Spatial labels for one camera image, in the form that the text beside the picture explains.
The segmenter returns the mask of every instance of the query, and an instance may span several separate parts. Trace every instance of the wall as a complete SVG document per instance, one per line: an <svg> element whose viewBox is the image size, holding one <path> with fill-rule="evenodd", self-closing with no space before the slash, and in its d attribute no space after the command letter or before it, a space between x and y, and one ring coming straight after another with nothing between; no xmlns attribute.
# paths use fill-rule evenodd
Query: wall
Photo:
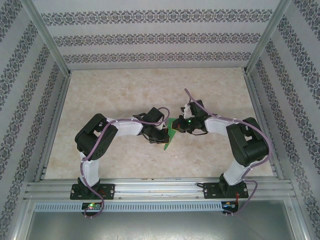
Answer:
<svg viewBox="0 0 320 240"><path fill-rule="evenodd" d="M19 0L0 0L0 240L34 180L65 81Z"/></svg>
<svg viewBox="0 0 320 240"><path fill-rule="evenodd" d="M244 67L279 0L36 0L71 70Z"/></svg>
<svg viewBox="0 0 320 240"><path fill-rule="evenodd" d="M293 0L251 72L278 159L320 238L320 1Z"/></svg>

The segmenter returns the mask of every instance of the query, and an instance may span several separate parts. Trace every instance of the beige floor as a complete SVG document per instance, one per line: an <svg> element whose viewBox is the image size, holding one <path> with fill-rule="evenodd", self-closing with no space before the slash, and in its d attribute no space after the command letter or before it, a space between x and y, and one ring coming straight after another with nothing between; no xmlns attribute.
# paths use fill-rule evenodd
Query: beige floor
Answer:
<svg viewBox="0 0 320 240"><path fill-rule="evenodd" d="M96 113L125 118L168 107L177 118L180 107L195 99L221 116L255 117L240 68L166 68L74 71L51 152L46 179L75 179L80 157L74 138ZM143 136L115 138L100 159L101 178L218 177L231 164L227 137L176 133L164 151L163 144L149 144ZM269 163L250 176L272 176Z"/></svg>

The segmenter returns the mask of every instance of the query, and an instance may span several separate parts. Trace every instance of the purple cable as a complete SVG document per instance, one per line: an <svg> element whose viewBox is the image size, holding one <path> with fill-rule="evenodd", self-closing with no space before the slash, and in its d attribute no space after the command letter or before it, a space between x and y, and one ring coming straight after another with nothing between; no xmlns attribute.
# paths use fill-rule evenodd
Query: purple cable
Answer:
<svg viewBox="0 0 320 240"><path fill-rule="evenodd" d="M163 119L162 121L159 121L159 122L147 122L147 121L140 121L140 120L135 120L135 119L131 119L131 118L123 118L123 119L117 119L117 120L112 120L112 121L110 121L110 122L103 128L103 130L102 130L101 134L99 135L97 141L95 142L95 144L94 144L91 152L88 154L88 156L86 156L86 157L84 157L84 158L82 159L81 164L80 164L80 172L81 172L81 176L82 176L82 179L83 179L83 181L84 181L84 184L85 184L85 186L86 186L91 192L93 192L96 196L98 196L98 197L101 199L101 208L100 208L100 211L98 211L95 215L90 216L91 219L99 216L99 215L102 213L102 211L103 211L104 208L105 208L105 200L104 200L104 198L103 198L99 193L97 193L95 190L93 190L93 189L90 187L90 185L88 184L88 182L87 182L87 180L86 180L86 178L85 178L84 169L83 169L84 162L85 162L85 161L88 161L88 160L91 158L92 154L93 154L93 153L95 152L95 150L97 149L97 147L98 147L98 145L99 145L99 143L100 143L103 135L105 134L107 128L108 128L111 124L114 124L114 123L116 123L116 122L135 122L135 123L148 124L148 125L158 125L158 124L162 124L162 123L165 123L165 122L169 119L170 111L169 111L168 108L166 108L166 107L164 107L164 106L158 108L158 110L160 110L160 109L166 110L166 111L168 112L168 114L167 114L167 116L165 117L165 119ZM84 213L83 213L85 218L87 217L87 215L86 215L87 210L88 210L88 208L86 208L86 209L84 210Z"/></svg>
<svg viewBox="0 0 320 240"><path fill-rule="evenodd" d="M231 118L227 118L227 117L222 117L222 116L218 116L218 115L214 115L213 113L209 112L207 109L205 109L203 106L201 106L190 94L190 92L188 91L188 89L184 89L184 91L186 92L186 94L189 96L189 99L193 100L195 104L197 104L199 106L199 108L201 108L203 111L205 111L207 114L209 114L210 116L216 118L216 119L221 119L221 120L224 120L224 121L227 121L227 122L234 122L234 123L239 123L239 124L243 124L243 125L246 125L248 126L249 128L255 130L256 132L258 132L263 138L264 140L266 141L266 144L268 145L268 149L269 149L269 152L268 152L268 155L266 156L266 158L264 160L262 160L261 162L258 162L254 165L252 165L251 167L254 168L256 166L259 166L261 164L264 164L265 162L267 162L271 155L272 155L272 145L271 145L271 141L270 139L261 131L259 130L257 127L251 125L250 123L247 123L247 122L244 122L242 120L237 120L237 119L231 119ZM248 172L250 172L251 168L248 168L244 174L242 174L241 178L244 179L244 177L248 174ZM251 193L251 195L249 196L249 198L245 201L245 203L243 204L243 206L237 211L240 212L240 210L242 210L243 208L246 207L246 205L248 204L248 202L251 200L251 198L254 196L255 192L257 191L257 188L258 188L258 183L255 181L255 180L245 180L246 183L255 183L255 187Z"/></svg>

